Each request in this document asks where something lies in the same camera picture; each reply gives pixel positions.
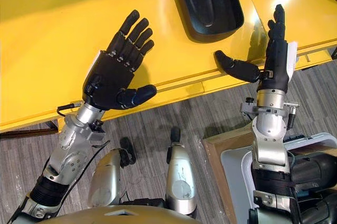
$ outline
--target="black cable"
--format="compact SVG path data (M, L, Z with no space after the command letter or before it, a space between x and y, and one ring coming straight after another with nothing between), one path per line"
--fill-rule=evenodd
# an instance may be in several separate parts
M78 177L78 179L73 183L73 185L70 187L70 189L69 189L69 190L67 191L67 193L65 194L65 196L64 196L64 198L63 198L63 200L62 200L62 202L61 202L60 208L58 209L58 211L57 211L57 213L56 213L55 216L58 215L58 212L60 211L60 209L61 209L61 207L62 207L64 201L66 200L66 198L68 197L68 195L69 195L69 193L72 191L72 189L75 187L75 185L77 185L77 183L79 182L79 180L82 178L82 176L84 175L84 172L85 172L86 169L89 167L90 163L94 160L94 158L98 155L98 153L100 153L101 150L103 150L103 149L106 147L106 145L107 145L109 142L110 142L110 140L107 140L106 142L104 142L104 144L102 145L102 147L101 147L100 149L98 149L98 150L96 151L96 153L91 157L91 159L89 160L89 162L87 163L87 165L84 167L84 169L83 169L81 175Z
M47 161L45 162L45 164L44 164L44 166L43 166L42 174L43 174L44 169L47 167L50 158L51 158L51 157L49 156L48 159L47 159Z
M126 192L126 197L127 197L127 200L128 200L128 201L130 201L130 199L128 198L128 194L127 194L127 191L125 191L125 192Z
M252 117L248 113L243 112L243 114L246 115L251 121L253 120Z
M57 108L56 112L57 112L58 115L61 115L61 116L65 117L65 115L63 113L61 113L58 108Z
M68 109L72 109L72 108L75 108L75 107L80 107L81 106L81 103L78 102L78 103L71 103L71 104L66 104L66 105L61 105L61 106L58 106L57 109L56 109L56 112L58 115L61 115L63 117L65 117L65 115L63 113L61 113L60 111L63 111L63 110L68 110Z
M296 194L296 191L295 191L294 187L291 187L291 192L293 193L294 199L296 200L296 206L297 206L299 216L300 216L300 224L303 224L303 221L302 221L302 218L301 218L301 208L300 208L300 204L299 204L299 201L297 199L297 194Z
M252 119L252 117L248 114L248 113L246 113L246 115L248 116L248 118L252 121L253 119Z
M290 169L292 169L295 165L295 156L292 152L288 151L287 152L291 155L291 157L293 158L293 160L291 161L291 164L290 164Z

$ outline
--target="gray carpet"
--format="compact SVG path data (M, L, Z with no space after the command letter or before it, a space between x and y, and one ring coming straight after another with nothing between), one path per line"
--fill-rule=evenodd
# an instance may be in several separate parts
M106 122L106 139L112 142L88 168L60 214L86 208L96 163L111 148L118 147L119 139L125 136L133 141L138 160L122 170L122 192L126 189L130 199L164 197L170 129L178 125L195 170L197 219L203 223L229 223L201 140L247 124L239 113L240 103L246 96L255 97L255 90L256 84L246 84ZM301 102L294 128L288 134L325 131L337 135L337 61L295 72L287 97ZM0 142L1 223L8 220L34 186L56 144L56 135Z

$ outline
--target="robotic arm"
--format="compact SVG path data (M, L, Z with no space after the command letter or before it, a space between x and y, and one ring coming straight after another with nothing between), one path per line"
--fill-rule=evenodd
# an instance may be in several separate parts
M248 82L260 81L257 102L247 99L241 111L255 114L251 124L254 133L252 175L256 190L254 202L259 208L250 210L250 223L273 219L273 223L301 223L294 184L290 176L288 154L283 145L287 126L283 121L285 106L291 113L288 128L292 127L296 103L286 103L285 94L296 60L296 43L284 39L284 9L277 5L274 19L268 22L269 43L266 49L264 70L251 63L233 60L222 51L215 57L221 68L229 75Z
M131 12L108 48L100 51L83 85L84 103L76 114L65 116L57 148L9 223L39 222L56 216L69 186L83 171L91 141L104 138L100 120L104 112L133 108L156 94L153 85L127 88L145 54L154 46L152 40L147 41L152 30L147 28L145 18L126 37L139 17L138 11Z

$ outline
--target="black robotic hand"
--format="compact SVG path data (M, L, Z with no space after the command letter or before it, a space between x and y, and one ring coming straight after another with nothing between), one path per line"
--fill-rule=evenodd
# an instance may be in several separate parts
M274 19L269 20L268 32L269 43L266 49L266 61L264 70L260 71L255 64L233 60L226 56L221 50L214 53L215 59L220 68L228 75L237 79L254 83L260 80L257 90L278 89L284 92L288 90L289 76L286 72L288 44L284 40L284 9L282 5L277 5L274 12Z
M281 4L276 6L274 19L268 21L269 42L266 49L266 61L261 82L257 90L277 89L288 91L289 76L286 71L288 43L284 40L285 24L284 9Z
M146 85L137 90L127 89L145 54L154 46L148 20L139 19L137 10L131 12L115 34L106 51L100 54L83 84L83 100L101 110L122 110L140 105L156 93L156 87Z

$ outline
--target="yellow desk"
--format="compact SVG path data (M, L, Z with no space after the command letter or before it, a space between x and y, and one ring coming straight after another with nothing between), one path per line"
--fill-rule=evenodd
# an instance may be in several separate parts
M136 72L132 87L152 83L158 95L134 109L109 111L104 119L243 84L217 70L213 52L222 49L229 56L258 63L267 43L251 0L240 0L244 25L225 40L210 44L187 38L174 0L0 3L0 132L57 118L57 106L80 100L83 81L97 51L107 47L134 8L149 19L155 47ZM310 56L310 62L301 58L304 67L329 60L325 52Z
M337 45L337 0L252 0L265 30L277 4L284 7L288 41L299 43L298 54Z

